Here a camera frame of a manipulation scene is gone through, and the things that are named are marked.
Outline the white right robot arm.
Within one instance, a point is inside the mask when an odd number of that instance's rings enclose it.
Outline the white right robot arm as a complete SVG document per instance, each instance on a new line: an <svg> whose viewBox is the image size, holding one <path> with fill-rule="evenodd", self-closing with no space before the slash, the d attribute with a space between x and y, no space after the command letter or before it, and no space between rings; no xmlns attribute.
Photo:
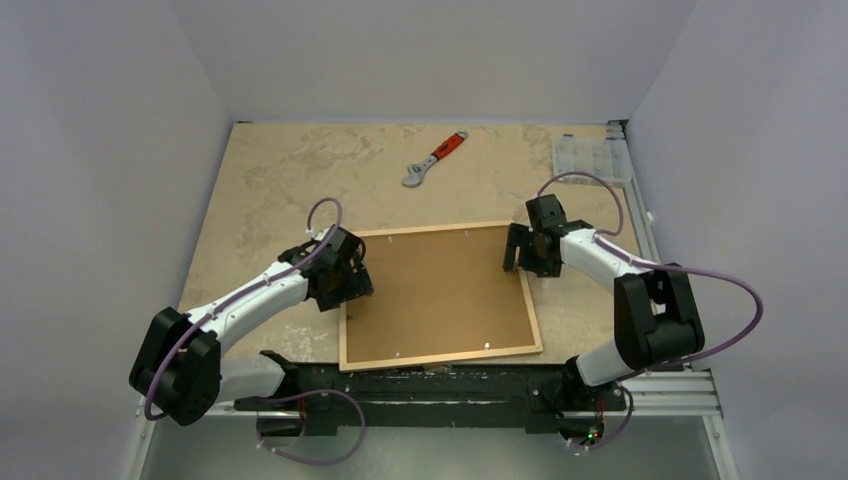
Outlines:
<svg viewBox="0 0 848 480"><path fill-rule="evenodd" d="M689 277L654 265L603 241L583 220L569 220L552 194L525 204L529 222L508 227L502 267L557 278L569 266L604 287L613 299L613 337L566 361L564 399L584 407L601 386L662 362L699 353L705 335Z"/></svg>

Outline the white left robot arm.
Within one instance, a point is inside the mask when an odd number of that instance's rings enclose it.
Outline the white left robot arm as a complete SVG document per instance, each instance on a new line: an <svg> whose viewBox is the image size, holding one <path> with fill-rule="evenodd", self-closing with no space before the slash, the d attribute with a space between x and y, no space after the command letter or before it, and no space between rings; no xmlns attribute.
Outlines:
<svg viewBox="0 0 848 480"><path fill-rule="evenodd" d="M295 366L272 351L226 359L243 337L280 312L314 301L321 312L373 294L365 241L333 225L281 253L262 273L227 295L151 320L129 375L148 421L190 425L214 405L260 398L284 409L297 399Z"/></svg>

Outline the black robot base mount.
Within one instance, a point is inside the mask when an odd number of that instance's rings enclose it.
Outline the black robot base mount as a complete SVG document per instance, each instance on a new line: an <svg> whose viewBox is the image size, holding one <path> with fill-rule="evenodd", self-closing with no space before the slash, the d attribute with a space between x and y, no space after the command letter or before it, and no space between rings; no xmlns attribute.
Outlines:
<svg viewBox="0 0 848 480"><path fill-rule="evenodd" d="M623 413L622 388L608 384L568 393L561 364L404 367L343 372L329 363L299 363L279 398L237 400L258 414L270 436L330 436L342 426L501 428L599 440L606 418Z"/></svg>

